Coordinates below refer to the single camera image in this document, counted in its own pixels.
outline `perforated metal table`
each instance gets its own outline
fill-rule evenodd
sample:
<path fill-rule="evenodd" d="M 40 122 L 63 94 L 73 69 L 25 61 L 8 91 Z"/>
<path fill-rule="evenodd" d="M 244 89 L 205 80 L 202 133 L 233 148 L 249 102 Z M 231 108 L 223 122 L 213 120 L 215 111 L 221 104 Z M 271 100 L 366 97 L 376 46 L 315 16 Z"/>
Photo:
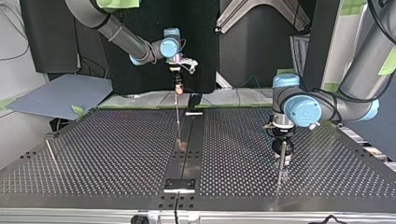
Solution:
<path fill-rule="evenodd" d="M 288 180 L 277 188 L 262 129 L 270 114 L 206 109 L 182 116 L 179 138 L 174 110 L 93 111 L 0 172 L 0 217 L 22 208 L 396 213 L 396 174 L 330 122 L 297 131 Z M 168 179 L 193 179 L 195 192 L 164 193 Z"/>

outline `gray panel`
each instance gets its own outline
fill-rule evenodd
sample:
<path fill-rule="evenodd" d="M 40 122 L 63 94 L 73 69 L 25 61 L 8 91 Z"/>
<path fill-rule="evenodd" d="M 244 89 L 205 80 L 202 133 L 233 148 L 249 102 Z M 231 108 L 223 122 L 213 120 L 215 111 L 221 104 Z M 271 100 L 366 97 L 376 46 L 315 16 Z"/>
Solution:
<path fill-rule="evenodd" d="M 78 119 L 72 105 L 89 111 L 111 92 L 111 81 L 98 77 L 64 75 L 27 93 L 7 108 L 61 119 Z"/>

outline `cable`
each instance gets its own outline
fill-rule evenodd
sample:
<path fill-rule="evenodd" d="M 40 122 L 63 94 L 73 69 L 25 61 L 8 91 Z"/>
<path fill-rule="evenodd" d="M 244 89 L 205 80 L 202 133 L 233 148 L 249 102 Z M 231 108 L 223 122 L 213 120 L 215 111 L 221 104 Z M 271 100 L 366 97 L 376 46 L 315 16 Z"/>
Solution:
<path fill-rule="evenodd" d="M 389 31 L 385 28 L 384 24 L 382 24 L 381 19 L 379 19 L 378 14 L 375 11 L 374 3 L 373 0 L 367 0 L 367 3 L 369 5 L 370 12 L 373 16 L 375 24 L 378 26 L 378 28 L 384 33 L 384 35 L 394 44 L 396 45 L 396 39 L 393 37 Z"/>
<path fill-rule="evenodd" d="M 342 95 L 337 95 L 334 92 L 330 92 L 330 91 L 325 91 L 322 89 L 318 89 L 318 88 L 314 88 L 313 91 L 321 91 L 324 93 L 327 93 L 333 97 L 336 97 L 338 99 L 341 99 L 343 101 L 347 101 L 347 102 L 352 102 L 352 103 L 371 103 L 372 101 L 378 100 L 379 98 L 381 98 L 389 89 L 390 84 L 392 83 L 393 77 L 395 76 L 396 70 L 393 71 L 392 75 L 390 75 L 389 80 L 387 82 L 387 85 L 384 87 L 384 89 L 374 98 L 372 99 L 368 99 L 368 100 L 362 100 L 362 99 L 356 99 L 356 98 L 352 98 L 347 96 L 346 94 L 344 94 L 342 91 L 339 91 Z"/>
<path fill-rule="evenodd" d="M 236 90 L 236 95 L 238 96 L 238 99 L 239 99 L 239 107 L 241 106 L 241 96 L 239 95 L 238 89 L 244 87 L 244 86 L 245 86 L 246 84 L 248 84 L 249 81 L 250 81 L 251 79 L 253 79 L 253 78 L 254 78 L 254 80 L 256 81 L 257 86 L 259 87 L 260 93 L 261 93 L 263 96 L 267 97 L 267 96 L 264 94 L 264 92 L 262 92 L 262 86 L 260 85 L 259 80 L 258 80 L 255 76 L 251 76 L 251 77 L 249 77 L 242 85 L 240 85 L 239 87 L 235 88 L 235 90 Z"/>
<path fill-rule="evenodd" d="M 178 224 L 178 215 L 177 215 L 178 195 L 179 195 L 179 194 L 177 194 L 177 199 L 176 199 L 176 204 L 175 204 L 175 210 L 174 210 L 174 213 L 175 213 L 175 223 L 176 223 L 176 224 Z"/>
<path fill-rule="evenodd" d="M 16 56 L 13 56 L 13 57 L 10 57 L 10 58 L 0 59 L 0 62 L 4 62 L 4 61 L 9 61 L 9 60 L 20 58 L 21 56 L 25 55 L 29 51 L 29 48 L 30 48 L 30 46 L 28 44 L 26 49 L 25 49 L 25 51 L 23 53 L 21 53 L 19 55 L 16 55 Z"/>
<path fill-rule="evenodd" d="M 4 6 L 4 7 L 8 8 L 9 10 L 11 10 L 11 12 L 18 18 L 18 20 L 19 20 L 19 22 L 20 22 L 20 24 L 21 24 L 21 27 L 24 29 L 23 20 L 22 20 L 22 18 L 21 18 L 21 15 L 19 14 L 19 12 L 17 12 L 12 6 L 10 6 L 10 5 L 8 5 L 8 4 L 4 3 L 4 2 L 0 2 L 0 6 Z M 7 18 L 7 20 L 8 20 L 8 21 L 12 24 L 12 26 L 15 28 L 15 30 L 16 30 L 25 40 L 27 40 L 26 34 L 25 34 L 23 31 L 21 31 L 21 30 L 14 24 L 14 22 L 9 18 L 9 16 L 7 15 L 7 13 L 6 13 L 2 8 L 0 8 L 0 10 L 3 12 L 3 14 L 4 14 L 4 16 Z M 25 54 L 29 51 L 29 48 L 30 48 L 30 45 L 29 45 L 29 42 L 27 42 L 26 49 L 24 50 L 23 53 L 18 54 L 18 55 L 16 55 L 16 56 L 12 56 L 12 57 L 8 57 L 8 58 L 0 59 L 0 62 L 9 61 L 9 60 L 13 60 L 13 59 L 20 58 L 21 56 L 25 55 Z"/>
<path fill-rule="evenodd" d="M 321 97 L 321 96 L 319 96 L 319 95 L 315 95 L 315 94 L 312 93 L 312 92 L 296 92 L 296 93 L 293 93 L 293 94 L 289 95 L 289 96 L 286 97 L 285 99 L 283 99 L 283 101 L 282 101 L 282 102 L 280 103 L 280 105 L 279 105 L 282 114 L 284 114 L 284 111 L 283 111 L 283 106 L 284 106 L 284 104 L 285 104 L 291 97 L 299 96 L 299 95 L 302 95 L 302 96 L 311 96 L 311 97 L 314 97 L 314 98 L 318 98 L 319 100 L 323 101 L 323 102 L 326 103 L 329 107 L 332 108 L 332 111 L 335 112 L 336 115 L 338 116 L 338 121 L 343 120 L 343 118 L 342 118 L 342 116 L 341 116 L 341 113 L 338 111 L 337 105 L 333 105 L 333 104 L 332 104 L 331 102 L 329 102 L 326 98 L 323 98 L 323 97 Z"/>
<path fill-rule="evenodd" d="M 4 2 L 0 2 L 0 6 L 4 6 L 4 7 L 8 8 L 8 9 L 17 17 L 18 21 L 19 21 L 20 24 L 21 24 L 21 27 L 24 28 L 23 19 L 22 19 L 20 13 L 17 12 L 17 10 L 15 10 L 12 6 L 10 6 L 9 4 L 4 3 Z M 21 31 L 21 30 L 14 24 L 14 22 L 9 18 L 9 16 L 7 15 L 7 13 L 6 13 L 2 8 L 0 8 L 0 9 L 1 9 L 1 11 L 3 12 L 3 14 L 6 16 L 6 18 L 8 19 L 8 21 L 12 24 L 12 26 L 18 31 L 18 33 L 20 33 L 20 35 L 21 35 L 25 40 L 27 40 L 26 34 L 25 34 L 23 31 Z"/>
<path fill-rule="evenodd" d="M 73 17 L 73 20 L 74 20 L 74 30 L 75 30 L 75 38 L 76 38 L 76 44 L 77 44 L 78 57 L 81 59 L 81 62 L 82 62 L 82 63 L 84 63 L 85 65 L 87 65 L 90 75 L 91 75 L 91 71 L 93 71 L 98 77 L 107 78 L 108 68 L 107 68 L 107 70 L 106 70 L 106 69 L 105 69 L 102 65 L 100 65 L 99 63 L 95 62 L 95 61 L 92 60 L 92 59 L 89 59 L 89 58 L 87 58 L 87 57 L 84 57 L 84 56 L 82 56 L 82 55 L 80 54 L 80 49 L 79 49 L 79 44 L 78 44 L 77 20 L 76 20 L 76 18 L 74 18 L 74 17 Z M 92 69 L 92 68 L 90 67 L 90 65 L 89 65 L 87 62 L 84 62 L 84 61 L 88 61 L 88 62 L 93 63 L 93 64 L 95 64 L 96 66 L 100 67 L 101 70 L 102 70 L 102 75 L 99 75 L 94 69 Z"/>
<path fill-rule="evenodd" d="M 86 58 L 86 57 L 83 57 L 83 56 L 80 56 L 80 57 L 81 57 L 81 59 L 82 59 L 82 62 L 84 62 L 84 60 L 86 60 L 86 61 L 88 61 L 88 62 L 90 62 L 90 63 L 93 63 L 93 64 L 95 64 L 96 66 L 100 67 L 101 70 L 102 70 L 102 75 L 99 75 L 98 73 L 96 73 L 96 72 L 90 67 L 90 65 L 87 64 L 87 63 L 85 62 L 85 64 L 86 64 L 97 76 L 99 76 L 99 77 L 105 77 L 105 75 L 106 75 L 106 69 L 105 69 L 102 65 L 100 65 L 99 63 L 97 63 L 97 62 L 95 62 L 95 61 L 93 61 L 93 60 L 91 60 L 91 59 L 89 59 L 89 58 Z"/>
<path fill-rule="evenodd" d="M 335 222 L 340 223 L 340 224 L 347 224 L 344 221 L 340 221 L 338 220 L 337 217 L 335 217 L 334 215 L 329 215 L 328 217 L 326 217 L 322 222 L 310 222 L 308 224 L 327 224 L 330 221 L 330 218 L 334 219 Z"/>

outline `robotic arm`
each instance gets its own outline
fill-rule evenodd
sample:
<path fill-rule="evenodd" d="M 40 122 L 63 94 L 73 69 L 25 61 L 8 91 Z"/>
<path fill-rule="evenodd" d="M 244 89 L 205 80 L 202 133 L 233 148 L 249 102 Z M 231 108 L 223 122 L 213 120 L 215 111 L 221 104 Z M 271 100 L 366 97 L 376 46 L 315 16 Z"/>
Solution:
<path fill-rule="evenodd" d="M 174 73 L 175 86 L 178 87 L 177 92 L 183 92 L 181 68 L 193 74 L 198 62 L 183 57 L 181 53 L 184 48 L 183 40 L 177 28 L 164 30 L 164 39 L 150 44 L 125 28 L 111 13 L 99 8 L 95 0 L 65 0 L 65 2 L 82 24 L 98 30 L 108 38 L 109 42 L 113 42 L 125 50 L 134 65 L 156 63 L 158 60 L 166 58 L 166 62 L 170 64 L 170 70 Z"/>
<path fill-rule="evenodd" d="M 396 36 L 396 1 L 386 3 L 379 19 Z M 296 75 L 274 78 L 274 112 L 265 128 L 275 138 L 273 151 L 276 158 L 284 161 L 282 167 L 290 161 L 293 151 L 290 139 L 296 126 L 314 129 L 321 119 L 359 121 L 375 117 L 378 98 L 393 77 L 394 67 L 386 74 L 381 71 L 393 48 L 394 43 L 375 24 L 336 94 L 322 90 L 305 92 L 299 88 L 300 77 Z"/>

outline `wire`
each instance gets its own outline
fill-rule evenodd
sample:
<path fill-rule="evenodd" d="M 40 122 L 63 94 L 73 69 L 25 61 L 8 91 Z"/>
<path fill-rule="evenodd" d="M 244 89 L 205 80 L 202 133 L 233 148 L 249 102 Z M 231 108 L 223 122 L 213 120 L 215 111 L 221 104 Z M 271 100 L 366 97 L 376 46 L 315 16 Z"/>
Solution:
<path fill-rule="evenodd" d="M 295 45 L 295 36 L 294 36 L 295 35 L 295 32 L 294 32 L 295 31 L 295 25 L 296 25 L 296 22 L 297 22 L 297 16 L 298 16 L 299 10 L 300 10 L 300 3 L 297 2 L 296 13 L 294 14 L 294 20 L 293 20 L 293 25 L 292 25 L 293 33 L 292 33 L 291 39 L 293 41 L 294 62 L 296 63 L 297 76 L 299 76 L 299 78 L 301 80 L 301 84 L 302 84 L 303 90 L 307 91 L 307 88 L 305 86 L 303 77 L 301 76 L 300 68 L 298 66 L 297 52 L 296 52 L 296 45 Z"/>
<path fill-rule="evenodd" d="M 334 215 L 329 215 L 329 216 L 326 217 L 322 222 L 310 222 L 310 223 L 308 223 L 308 224 L 327 224 L 327 223 L 329 223 L 329 221 L 330 221 L 331 218 L 334 219 L 334 221 L 337 222 L 337 223 L 340 223 L 340 224 L 347 224 L 347 223 L 344 222 L 344 221 L 338 220 L 338 218 L 335 217 Z"/>
<path fill-rule="evenodd" d="M 24 29 L 23 19 L 22 19 L 20 13 L 17 12 L 17 10 L 15 10 L 12 6 L 10 6 L 9 4 L 6 4 L 6 3 L 4 3 L 4 2 L 0 2 L 0 6 L 4 6 L 4 7 L 8 8 L 8 9 L 17 17 L 18 21 L 19 21 L 20 24 L 21 24 L 21 27 Z M 1 9 L 1 11 L 3 12 L 3 14 L 6 16 L 6 18 L 8 19 L 8 21 L 12 24 L 12 26 L 18 31 L 18 33 L 20 33 L 20 35 L 21 35 L 25 40 L 27 40 L 27 37 L 26 37 L 26 34 L 24 33 L 24 31 L 21 31 L 21 30 L 14 24 L 14 22 L 9 18 L 9 16 L 7 15 L 7 13 L 6 13 L 2 8 L 0 8 L 0 9 Z"/>
<path fill-rule="evenodd" d="M 254 80 L 256 81 L 257 86 L 259 87 L 260 93 L 261 93 L 263 96 L 267 97 L 267 96 L 264 94 L 264 92 L 262 92 L 262 86 L 260 85 L 259 80 L 258 80 L 255 76 L 251 76 L 251 77 L 249 77 L 242 85 L 240 85 L 239 87 L 235 88 L 235 90 L 236 90 L 236 95 L 238 96 L 238 100 L 239 100 L 239 107 L 241 106 L 241 96 L 239 95 L 238 89 L 244 87 L 245 85 L 247 85 L 247 84 L 249 83 L 249 81 L 250 81 L 251 79 L 253 79 L 253 78 L 254 78 Z"/>
<path fill-rule="evenodd" d="M 389 31 L 385 28 L 384 24 L 382 24 L 381 19 L 379 19 L 378 14 L 375 11 L 374 3 L 373 0 L 367 0 L 367 3 L 369 5 L 370 12 L 373 16 L 375 24 L 378 26 L 378 28 L 384 33 L 384 35 L 394 44 L 396 45 L 396 39 L 393 37 Z"/>
<path fill-rule="evenodd" d="M 10 60 L 13 60 L 13 59 L 20 58 L 21 56 L 25 55 L 25 54 L 29 51 L 29 48 L 30 48 L 30 46 L 29 46 L 29 44 L 28 44 L 27 47 L 26 47 L 26 49 L 25 49 L 25 51 L 24 51 L 23 53 L 21 53 L 21 54 L 19 54 L 19 55 L 16 55 L 16 56 L 13 56 L 13 57 L 10 57 L 10 58 L 3 58 L 3 59 L 0 59 L 0 62 L 10 61 Z"/>
<path fill-rule="evenodd" d="M 77 44 L 78 57 L 81 59 L 81 62 L 82 62 L 82 63 L 84 63 L 85 65 L 87 65 L 88 71 L 89 71 L 89 75 L 91 75 L 91 71 L 92 71 L 92 72 L 95 73 L 98 77 L 107 78 L 108 68 L 107 68 L 107 70 L 106 70 L 101 64 L 97 63 L 96 61 L 94 61 L 94 60 L 92 60 L 92 59 L 89 59 L 89 58 L 87 58 L 87 57 L 84 57 L 84 56 L 82 56 L 82 55 L 80 54 L 80 49 L 79 49 L 79 44 L 78 44 L 77 20 L 76 20 L 76 18 L 73 18 L 73 20 L 74 20 L 74 30 L 75 30 L 75 38 L 76 38 L 76 44 Z M 96 66 L 98 66 L 99 68 L 101 68 L 101 70 L 102 70 L 102 75 L 99 75 L 94 69 L 91 68 L 91 66 L 90 66 L 87 62 L 84 62 L 84 61 L 88 61 L 88 62 L 90 62 L 90 63 L 93 63 L 93 64 L 95 64 Z"/>
<path fill-rule="evenodd" d="M 8 8 L 9 10 L 11 10 L 11 12 L 18 18 L 18 21 L 20 22 L 21 27 L 24 29 L 23 20 L 22 20 L 22 18 L 21 18 L 21 15 L 19 14 L 19 12 L 17 12 L 12 6 L 10 6 L 10 5 L 8 5 L 8 4 L 4 3 L 4 2 L 0 2 L 0 6 L 4 6 L 4 7 Z M 11 18 L 7 15 L 7 13 L 6 13 L 2 8 L 0 8 L 0 10 L 1 10 L 2 13 L 4 14 L 4 16 L 7 18 L 7 20 L 8 20 L 8 21 L 12 24 L 12 26 L 15 28 L 15 30 L 16 30 L 25 40 L 27 40 L 26 34 L 25 34 L 23 31 L 21 31 L 21 30 L 15 25 L 15 23 L 11 20 Z M 4 61 L 9 61 L 9 60 L 13 60 L 13 59 L 20 58 L 21 56 L 25 55 L 25 54 L 29 51 L 29 48 L 30 48 L 30 45 L 29 45 L 29 42 L 27 42 L 26 49 L 23 51 L 23 53 L 18 54 L 18 55 L 16 55 L 16 56 L 8 57 L 8 58 L 2 58 L 2 59 L 0 59 L 0 62 L 4 62 Z"/>
<path fill-rule="evenodd" d="M 176 223 L 176 224 L 178 224 L 178 215 L 177 215 L 178 195 L 179 195 L 179 193 L 177 194 L 177 199 L 176 199 L 176 204 L 175 204 L 175 210 L 174 210 L 174 213 L 175 213 L 175 223 Z"/>
<path fill-rule="evenodd" d="M 102 65 L 100 65 L 99 63 L 97 63 L 97 62 L 95 62 L 95 61 L 93 61 L 93 60 L 91 60 L 91 59 L 89 59 L 89 58 L 86 58 L 86 57 L 83 57 L 83 56 L 80 56 L 80 57 L 81 57 L 81 59 L 82 59 L 82 62 L 85 63 L 85 64 L 89 67 L 89 69 L 91 69 L 97 76 L 99 76 L 99 77 L 105 77 L 105 76 L 106 76 L 106 69 L 105 69 Z M 93 64 L 95 64 L 96 66 L 98 66 L 99 68 L 101 68 L 101 70 L 102 70 L 102 75 L 99 75 L 97 72 L 95 72 L 95 71 L 90 67 L 90 65 L 89 65 L 88 63 L 84 62 L 84 61 L 88 61 L 88 62 L 90 62 L 90 63 L 93 63 Z"/>
<path fill-rule="evenodd" d="M 321 91 L 321 92 L 329 94 L 330 96 L 336 97 L 338 99 L 341 99 L 341 100 L 347 101 L 347 102 L 371 103 L 372 101 L 375 101 L 375 100 L 378 100 L 379 98 L 381 98 L 388 91 L 390 84 L 392 83 L 393 77 L 395 76 L 395 73 L 396 73 L 396 70 L 393 71 L 392 75 L 390 75 L 387 85 L 384 87 L 384 89 L 376 97 L 374 97 L 372 99 L 368 99 L 368 100 L 362 100 L 362 99 L 356 99 L 356 98 L 349 97 L 346 94 L 344 94 L 342 91 L 339 91 L 342 95 L 337 95 L 334 92 L 325 91 L 325 90 L 318 89 L 318 88 L 314 88 L 313 91 Z"/>
<path fill-rule="evenodd" d="M 316 95 L 316 94 L 314 94 L 314 93 L 312 93 L 312 92 L 296 92 L 296 93 L 293 93 L 293 94 L 289 95 L 289 96 L 286 97 L 285 99 L 283 99 L 283 101 L 282 101 L 282 102 L 280 103 L 280 105 L 279 105 L 282 114 L 284 114 L 284 111 L 283 111 L 283 106 L 284 106 L 284 104 L 285 104 L 291 97 L 299 96 L 299 95 L 302 95 L 302 96 L 311 96 L 311 97 L 314 97 L 314 98 L 317 98 L 317 99 L 323 101 L 324 103 L 326 103 L 326 104 L 332 109 L 333 113 L 335 113 L 335 114 L 338 116 L 338 121 L 343 120 L 343 118 L 342 118 L 342 116 L 341 116 L 341 113 L 338 111 L 337 105 L 332 104 L 332 103 L 331 103 L 330 101 L 328 101 L 326 98 L 321 97 L 321 96 L 319 96 L 319 95 Z"/>

